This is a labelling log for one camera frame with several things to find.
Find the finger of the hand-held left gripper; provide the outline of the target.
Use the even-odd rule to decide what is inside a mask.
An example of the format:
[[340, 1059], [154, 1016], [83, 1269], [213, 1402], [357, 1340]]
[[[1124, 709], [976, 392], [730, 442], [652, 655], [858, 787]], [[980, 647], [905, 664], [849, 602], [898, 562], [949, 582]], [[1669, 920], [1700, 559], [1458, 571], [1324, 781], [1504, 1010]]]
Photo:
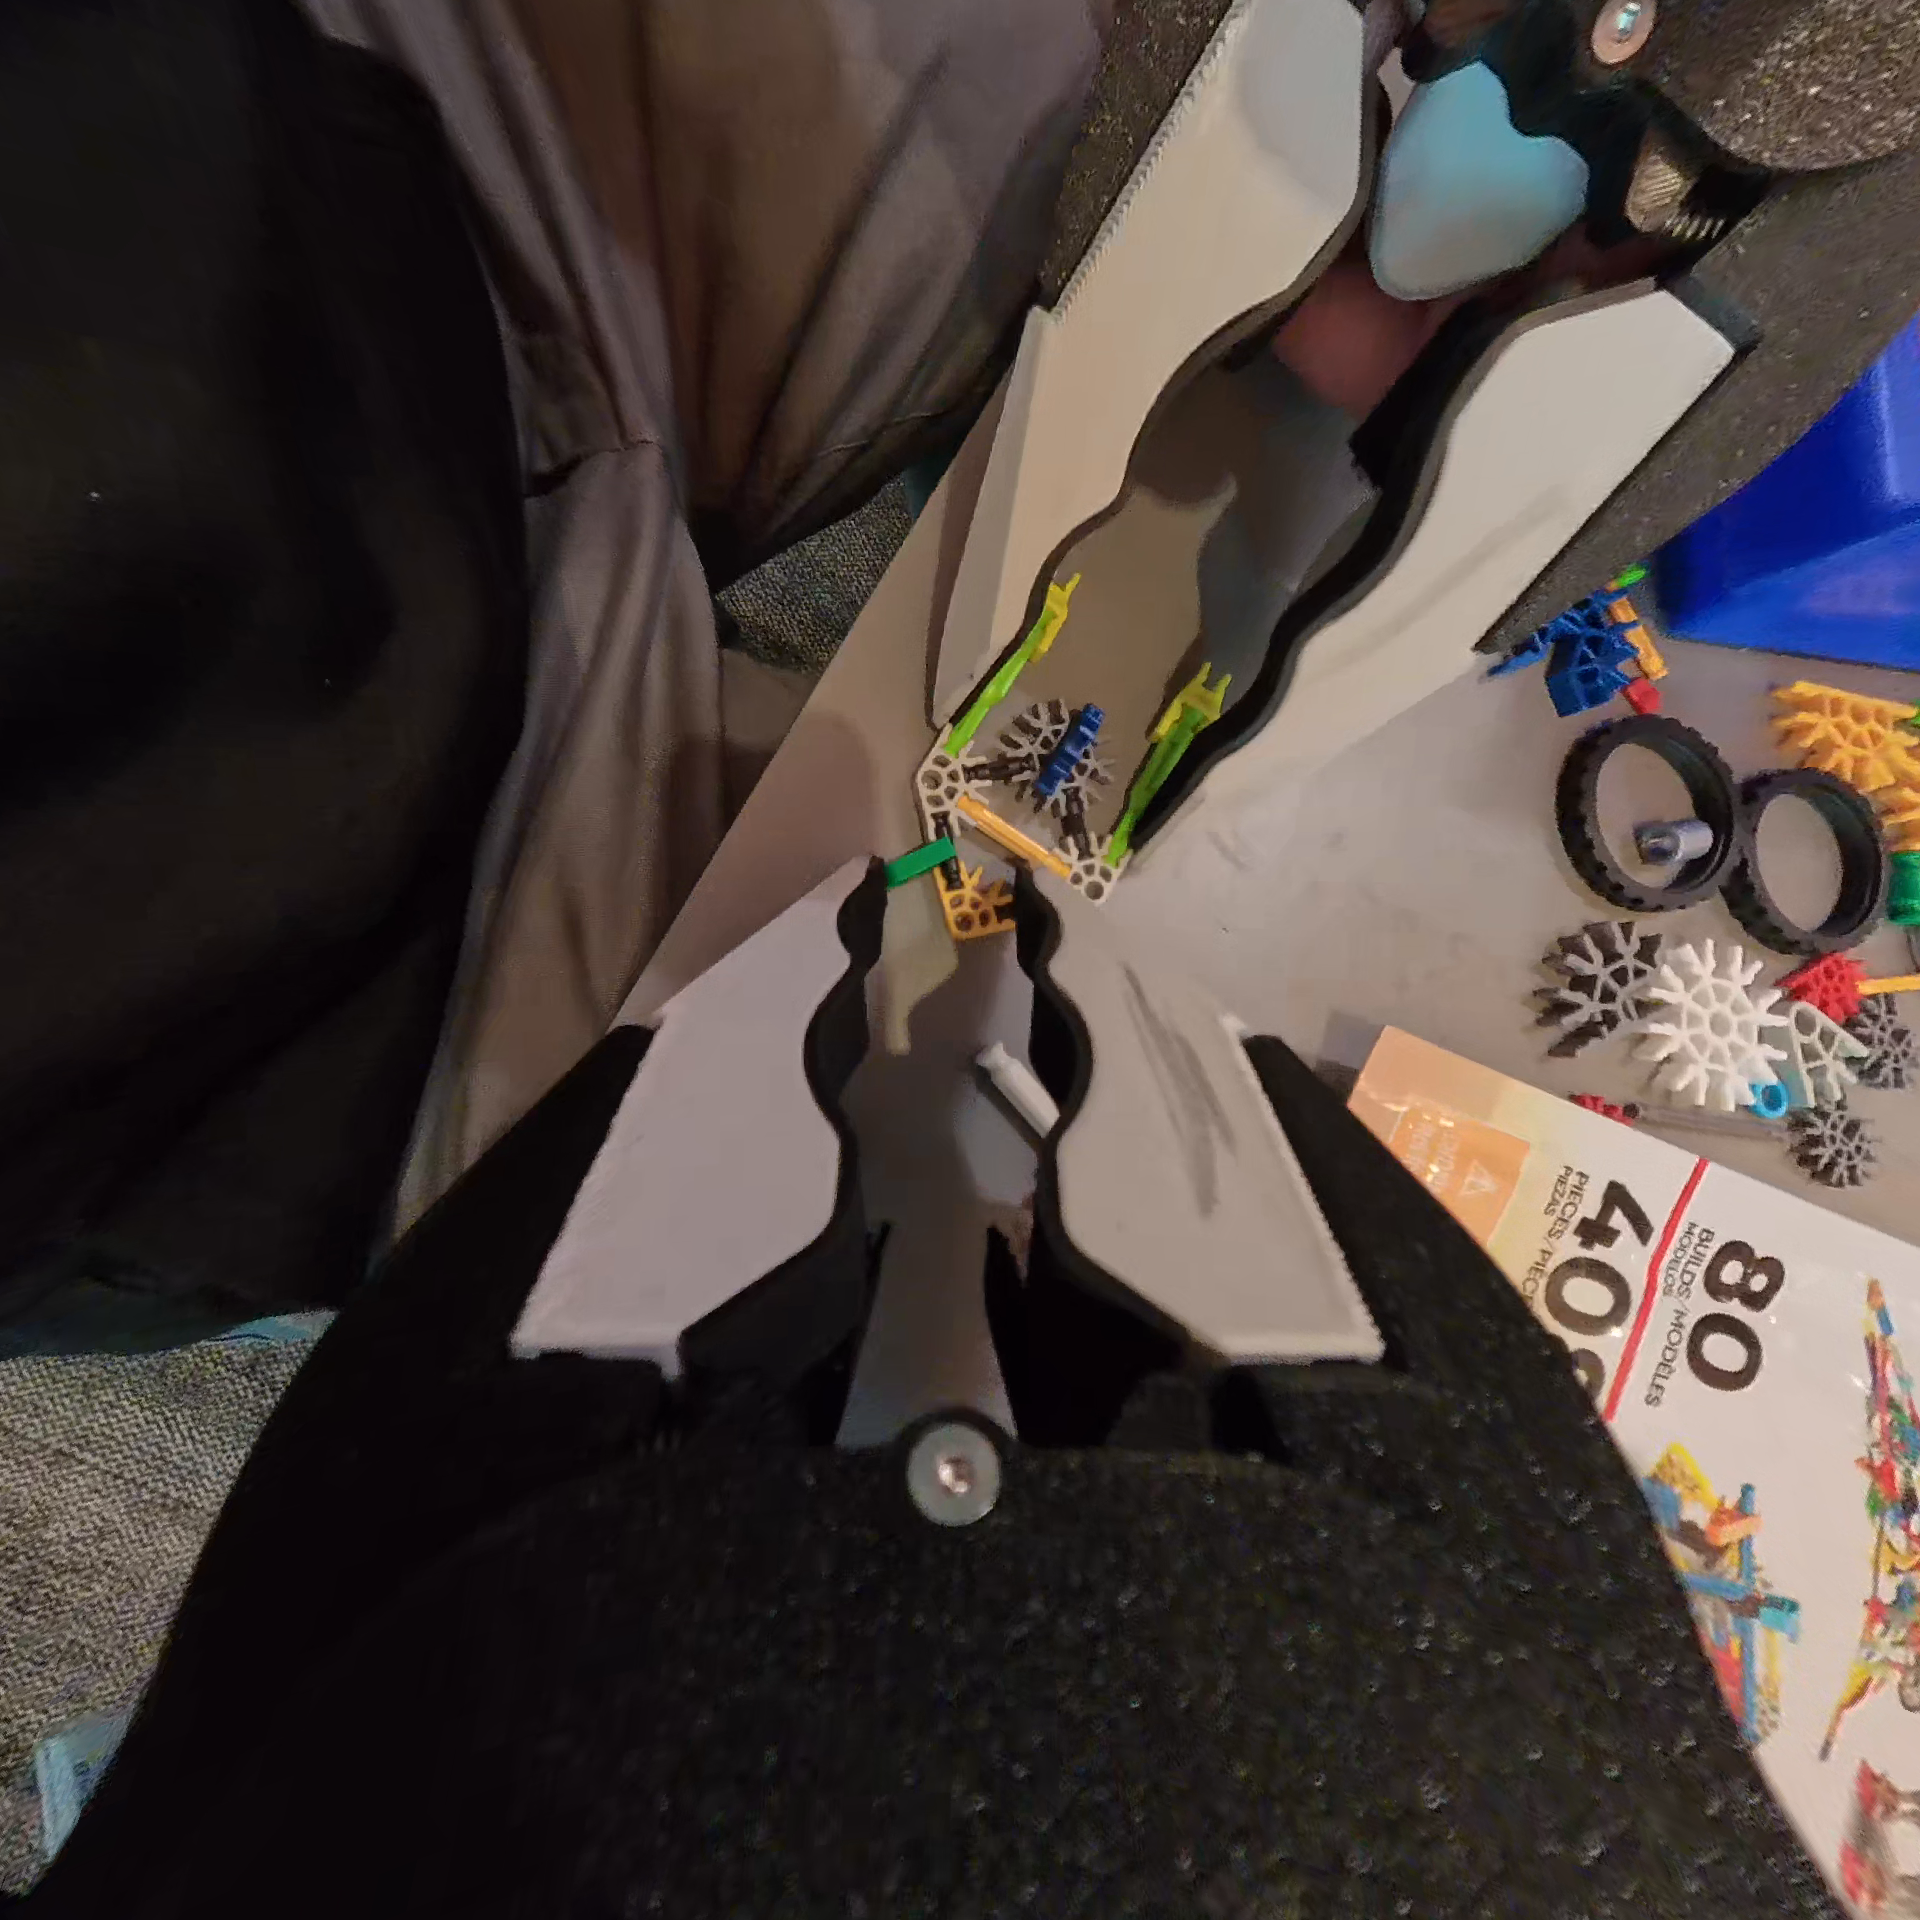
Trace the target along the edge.
[[1630, 282], [1510, 325], [1455, 314], [1409, 404], [1357, 434], [1376, 501], [1276, 617], [1248, 691], [1141, 807], [1126, 860], [1368, 740], [1458, 681], [1631, 472], [1740, 359], [1736, 322]]
[[1085, 529], [1118, 511], [1150, 419], [1273, 322], [1355, 226], [1372, 176], [1355, 2], [1234, 2], [1003, 384], [934, 656], [949, 721], [1028, 628]]

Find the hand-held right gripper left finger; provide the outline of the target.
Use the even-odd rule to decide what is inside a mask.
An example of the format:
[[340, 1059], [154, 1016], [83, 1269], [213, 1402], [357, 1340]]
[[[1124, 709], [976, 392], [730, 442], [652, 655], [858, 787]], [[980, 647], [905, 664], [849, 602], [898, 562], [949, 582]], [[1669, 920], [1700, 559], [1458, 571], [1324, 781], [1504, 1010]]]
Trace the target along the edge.
[[885, 868], [858, 857], [671, 997], [511, 1335], [517, 1358], [805, 1371], [868, 1318], [848, 1090]]

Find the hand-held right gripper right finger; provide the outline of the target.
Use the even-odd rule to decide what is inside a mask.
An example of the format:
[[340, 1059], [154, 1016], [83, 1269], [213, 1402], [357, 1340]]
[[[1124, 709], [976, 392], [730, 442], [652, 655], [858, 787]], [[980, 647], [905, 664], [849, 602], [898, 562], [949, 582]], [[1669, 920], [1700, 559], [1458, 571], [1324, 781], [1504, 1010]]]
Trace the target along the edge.
[[1245, 1023], [1061, 876], [1023, 876], [1015, 920], [1048, 1251], [1225, 1365], [1378, 1361]]

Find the blue plastic bin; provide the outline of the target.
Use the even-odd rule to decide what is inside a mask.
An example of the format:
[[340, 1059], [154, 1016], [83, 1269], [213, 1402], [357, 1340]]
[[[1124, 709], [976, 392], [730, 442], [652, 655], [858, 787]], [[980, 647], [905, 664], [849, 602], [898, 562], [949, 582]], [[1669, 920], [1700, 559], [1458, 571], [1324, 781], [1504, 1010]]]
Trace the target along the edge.
[[1916, 672], [1916, 322], [1649, 571], [1672, 637]]

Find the lime and gray toy assembly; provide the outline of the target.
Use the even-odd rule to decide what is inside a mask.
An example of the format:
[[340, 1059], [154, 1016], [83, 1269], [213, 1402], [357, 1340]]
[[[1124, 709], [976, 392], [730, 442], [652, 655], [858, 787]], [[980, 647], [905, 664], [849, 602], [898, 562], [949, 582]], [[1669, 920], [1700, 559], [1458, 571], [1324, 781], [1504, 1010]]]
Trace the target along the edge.
[[934, 731], [918, 765], [921, 842], [940, 833], [955, 840], [955, 862], [929, 874], [953, 944], [1015, 928], [1013, 880], [994, 876], [990, 857], [1026, 874], [1054, 874], [1091, 905], [1109, 902], [1137, 852], [1149, 801], [1160, 795], [1196, 737], [1223, 718], [1234, 678], [1201, 660], [1149, 728], [1143, 754], [1104, 819], [1104, 791], [1115, 781], [1098, 752], [1104, 709], [1061, 697], [1015, 709], [1019, 681], [1068, 628], [1077, 586], [1077, 576], [1045, 586], [1019, 644]]

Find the person's left hand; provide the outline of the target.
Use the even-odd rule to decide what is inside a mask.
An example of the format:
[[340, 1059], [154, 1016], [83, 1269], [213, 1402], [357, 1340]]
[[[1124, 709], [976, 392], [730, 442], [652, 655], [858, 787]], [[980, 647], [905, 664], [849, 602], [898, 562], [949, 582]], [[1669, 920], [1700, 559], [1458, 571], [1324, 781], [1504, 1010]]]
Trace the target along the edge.
[[1378, 289], [1366, 258], [1345, 253], [1287, 314], [1270, 348], [1313, 400], [1361, 424], [1465, 302], [1465, 291], [1398, 302]]

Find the blue snowflake connector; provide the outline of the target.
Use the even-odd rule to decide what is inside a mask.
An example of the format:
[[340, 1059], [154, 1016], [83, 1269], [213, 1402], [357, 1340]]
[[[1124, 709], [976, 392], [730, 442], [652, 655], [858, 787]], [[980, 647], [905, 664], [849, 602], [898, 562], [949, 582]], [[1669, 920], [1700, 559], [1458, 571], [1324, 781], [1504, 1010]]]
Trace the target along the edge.
[[1591, 593], [1488, 672], [1488, 681], [1544, 672], [1553, 714], [1574, 718], [1623, 702], [1631, 714], [1661, 711], [1667, 656], [1637, 609], [1640, 571]]

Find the white rod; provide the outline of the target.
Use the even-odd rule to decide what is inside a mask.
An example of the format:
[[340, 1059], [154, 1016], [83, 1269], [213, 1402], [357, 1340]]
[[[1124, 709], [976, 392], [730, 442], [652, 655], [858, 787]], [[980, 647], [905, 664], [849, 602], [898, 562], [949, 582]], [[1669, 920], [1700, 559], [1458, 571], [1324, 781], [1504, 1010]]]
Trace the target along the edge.
[[971, 1068], [981, 1086], [1026, 1130], [1026, 1139], [1042, 1142], [1056, 1128], [1061, 1103], [1026, 1059], [1013, 1056], [1003, 1042], [991, 1042]]

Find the black rubber tire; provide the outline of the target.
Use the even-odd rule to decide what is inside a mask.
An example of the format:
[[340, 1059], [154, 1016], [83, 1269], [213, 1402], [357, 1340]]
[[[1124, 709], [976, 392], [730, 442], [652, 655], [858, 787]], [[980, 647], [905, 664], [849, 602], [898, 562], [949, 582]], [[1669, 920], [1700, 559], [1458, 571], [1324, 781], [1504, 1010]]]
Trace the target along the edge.
[[[1705, 845], [1678, 862], [1669, 885], [1631, 876], [1608, 850], [1599, 822], [1599, 781], [1611, 754], [1644, 752], [1667, 765], [1692, 801]], [[1553, 825], [1574, 876], [1630, 915], [1667, 915], [1717, 897], [1751, 850], [1747, 811], [1717, 744], [1669, 714], [1630, 714], [1582, 731], [1553, 781]]]
[[[1825, 957], [1858, 947], [1885, 919], [1891, 852], [1879, 816], [1849, 781], [1818, 767], [1775, 767], [1736, 787], [1740, 842], [1725, 876], [1725, 905], [1764, 947], [1792, 957]], [[1818, 926], [1784, 915], [1764, 880], [1760, 825], [1775, 801], [1806, 801], [1839, 852], [1836, 905]]]

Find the yellow fan connector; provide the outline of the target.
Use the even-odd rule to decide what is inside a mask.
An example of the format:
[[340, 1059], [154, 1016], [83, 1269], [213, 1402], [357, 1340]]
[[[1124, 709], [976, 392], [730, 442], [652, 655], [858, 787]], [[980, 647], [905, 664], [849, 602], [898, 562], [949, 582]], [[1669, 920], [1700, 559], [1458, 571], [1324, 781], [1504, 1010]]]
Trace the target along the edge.
[[1849, 687], [1792, 681], [1770, 691], [1782, 752], [1863, 791], [1891, 850], [1916, 852], [1916, 704]]

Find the person's gray trousers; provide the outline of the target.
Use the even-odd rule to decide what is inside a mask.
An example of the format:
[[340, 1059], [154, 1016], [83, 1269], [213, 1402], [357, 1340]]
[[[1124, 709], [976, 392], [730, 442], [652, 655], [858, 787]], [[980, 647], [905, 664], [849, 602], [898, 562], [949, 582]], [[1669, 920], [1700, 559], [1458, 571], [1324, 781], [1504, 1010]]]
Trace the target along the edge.
[[1115, 2], [306, 2], [424, 89], [506, 334], [524, 725], [404, 1231], [604, 1035], [802, 704], [713, 588], [968, 431]]

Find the white snowflake connector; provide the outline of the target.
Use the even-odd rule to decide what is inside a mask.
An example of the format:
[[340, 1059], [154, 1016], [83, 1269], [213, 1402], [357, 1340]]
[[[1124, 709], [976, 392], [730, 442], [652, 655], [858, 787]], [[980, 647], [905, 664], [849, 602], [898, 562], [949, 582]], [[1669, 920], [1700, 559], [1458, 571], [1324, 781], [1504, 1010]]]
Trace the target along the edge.
[[1678, 1108], [1754, 1109], [1754, 1085], [1779, 1080], [1784, 997], [1740, 941], [1669, 941], [1637, 1019], [1649, 1086]]

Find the printed plastic toy bag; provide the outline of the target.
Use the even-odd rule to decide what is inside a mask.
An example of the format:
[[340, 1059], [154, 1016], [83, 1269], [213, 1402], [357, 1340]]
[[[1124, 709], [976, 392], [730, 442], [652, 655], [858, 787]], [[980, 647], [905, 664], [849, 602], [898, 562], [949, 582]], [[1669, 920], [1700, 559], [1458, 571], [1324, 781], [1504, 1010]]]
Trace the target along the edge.
[[1916, 1915], [1916, 1251], [1398, 1027], [1350, 1109], [1574, 1361], [1839, 1900]]

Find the light gray fan connector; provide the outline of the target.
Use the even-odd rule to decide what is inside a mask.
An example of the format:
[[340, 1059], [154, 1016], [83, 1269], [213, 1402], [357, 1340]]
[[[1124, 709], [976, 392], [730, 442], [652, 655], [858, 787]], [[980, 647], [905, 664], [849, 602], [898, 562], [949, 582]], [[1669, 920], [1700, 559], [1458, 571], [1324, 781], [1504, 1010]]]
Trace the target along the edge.
[[1779, 1077], [1789, 1109], [1845, 1108], [1868, 1053], [1863, 1040], [1812, 1002], [1789, 998], [1782, 1045]]

